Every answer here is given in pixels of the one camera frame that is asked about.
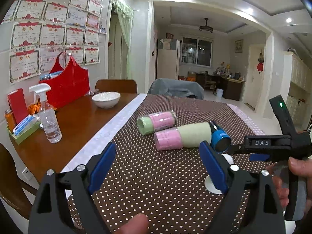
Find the right hand holding gripper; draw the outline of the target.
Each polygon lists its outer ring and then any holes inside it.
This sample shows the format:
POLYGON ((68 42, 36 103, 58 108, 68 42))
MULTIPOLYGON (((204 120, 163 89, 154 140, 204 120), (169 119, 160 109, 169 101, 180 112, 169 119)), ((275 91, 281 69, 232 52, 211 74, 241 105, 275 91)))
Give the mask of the right hand holding gripper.
MULTIPOLYGON (((307 179, 307 200, 305 208, 305 213, 307 213, 311 208, 311 159, 297 160, 290 157, 288 160, 288 167, 294 175, 307 179)), ((273 176, 272 181, 276 187, 281 206, 285 208, 289 203, 289 189, 282 187, 282 179, 278 176, 273 176)))

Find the left hand thumb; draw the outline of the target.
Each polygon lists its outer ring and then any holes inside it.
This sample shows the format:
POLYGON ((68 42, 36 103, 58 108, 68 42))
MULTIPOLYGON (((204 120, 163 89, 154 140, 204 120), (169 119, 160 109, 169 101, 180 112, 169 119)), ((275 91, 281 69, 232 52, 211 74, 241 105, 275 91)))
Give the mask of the left hand thumb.
POLYGON ((121 226, 116 234, 146 234, 148 233, 149 220, 142 213, 135 215, 128 223, 121 226))

